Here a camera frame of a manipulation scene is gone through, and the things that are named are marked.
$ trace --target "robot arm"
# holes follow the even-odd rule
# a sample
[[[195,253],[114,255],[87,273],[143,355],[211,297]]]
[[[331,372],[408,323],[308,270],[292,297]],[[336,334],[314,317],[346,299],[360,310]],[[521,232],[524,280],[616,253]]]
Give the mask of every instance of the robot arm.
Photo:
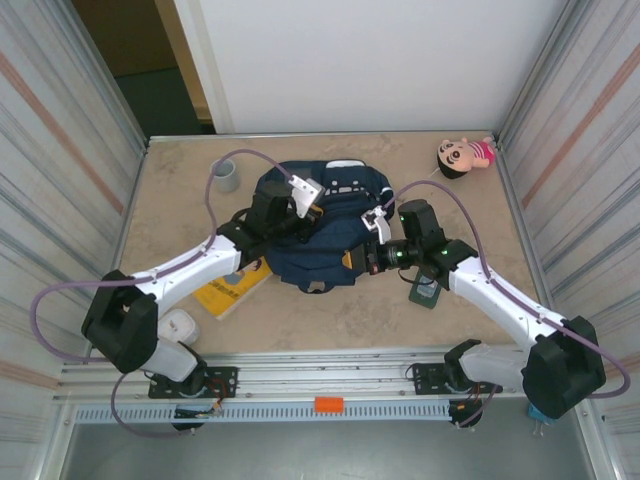
[[[289,184],[266,182],[250,208],[217,229],[213,243],[207,239],[163,265],[129,277],[156,280],[99,288],[82,325],[83,335],[122,373],[142,369],[166,377],[185,395],[199,391],[206,363],[187,346],[158,338],[158,318],[194,290],[262,257],[274,240],[310,234],[322,213],[314,203],[324,189],[295,175]],[[179,267],[200,252],[195,261]],[[103,278],[125,279],[119,270]]]
[[[559,418],[604,385],[601,357],[540,321],[546,318],[597,344],[595,330],[587,320],[567,320],[548,310],[489,267],[490,281],[478,253],[461,240],[447,239],[425,200],[407,202],[398,213],[406,239],[383,241],[381,235],[379,241],[347,253],[345,265],[372,275],[418,266],[442,288],[477,306],[517,344],[511,350],[493,349],[479,340],[458,345],[445,355],[449,385],[464,391],[476,382],[490,382],[524,391],[536,408],[551,418]],[[383,210],[363,215],[370,230],[376,230],[381,219]],[[500,291],[496,283],[521,305]]]

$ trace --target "yellow book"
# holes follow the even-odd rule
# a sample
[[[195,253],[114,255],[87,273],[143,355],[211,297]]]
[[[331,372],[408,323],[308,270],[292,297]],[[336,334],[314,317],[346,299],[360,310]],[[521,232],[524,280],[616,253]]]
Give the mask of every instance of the yellow book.
[[[221,320],[270,275],[271,269],[265,259],[261,258],[242,270],[209,282],[193,292],[193,296],[211,315]]]

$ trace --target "plush doll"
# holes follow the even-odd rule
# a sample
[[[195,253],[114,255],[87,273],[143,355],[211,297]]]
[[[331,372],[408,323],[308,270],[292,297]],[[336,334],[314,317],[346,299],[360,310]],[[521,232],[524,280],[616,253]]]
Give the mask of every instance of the plush doll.
[[[438,148],[438,166],[447,178],[460,178],[475,167],[487,168],[496,159],[493,139],[485,137],[481,142],[444,140]]]

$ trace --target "white cup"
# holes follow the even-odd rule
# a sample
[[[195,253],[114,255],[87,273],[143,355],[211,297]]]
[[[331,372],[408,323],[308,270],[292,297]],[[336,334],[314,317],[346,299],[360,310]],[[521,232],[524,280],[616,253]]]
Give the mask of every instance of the white cup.
[[[213,162],[211,169],[213,169],[213,166],[219,161],[220,160],[216,160]],[[213,177],[213,183],[216,185],[218,191],[222,193],[231,193],[238,189],[240,186],[240,175],[238,175],[238,169],[233,160],[228,158],[218,167],[218,171]]]

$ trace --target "navy backpack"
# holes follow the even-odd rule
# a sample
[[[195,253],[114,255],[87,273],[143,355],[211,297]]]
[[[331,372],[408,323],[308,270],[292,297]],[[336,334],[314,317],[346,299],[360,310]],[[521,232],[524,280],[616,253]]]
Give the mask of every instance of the navy backpack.
[[[297,285],[304,293],[326,293],[335,286],[354,285],[361,273],[342,264],[347,250],[375,240],[360,216],[393,196],[387,177],[360,160],[289,161],[282,166],[300,178],[312,178],[325,189],[318,202],[323,216],[314,225],[307,243],[295,236],[275,242],[265,258],[281,281]],[[284,175],[273,168],[258,180],[258,187],[268,180],[284,182]],[[387,220],[394,205],[387,209]],[[323,283],[310,291],[311,284]]]

